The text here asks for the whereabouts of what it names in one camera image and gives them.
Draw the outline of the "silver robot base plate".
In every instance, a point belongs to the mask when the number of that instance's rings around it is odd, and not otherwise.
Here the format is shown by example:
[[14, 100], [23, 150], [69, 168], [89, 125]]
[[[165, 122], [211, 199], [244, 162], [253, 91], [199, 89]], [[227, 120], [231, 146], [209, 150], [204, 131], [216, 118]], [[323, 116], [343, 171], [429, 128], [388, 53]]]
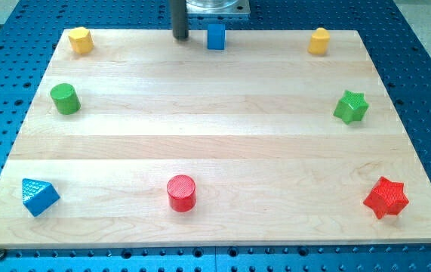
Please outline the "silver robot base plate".
[[186, 0], [190, 14], [249, 15], [249, 0]]

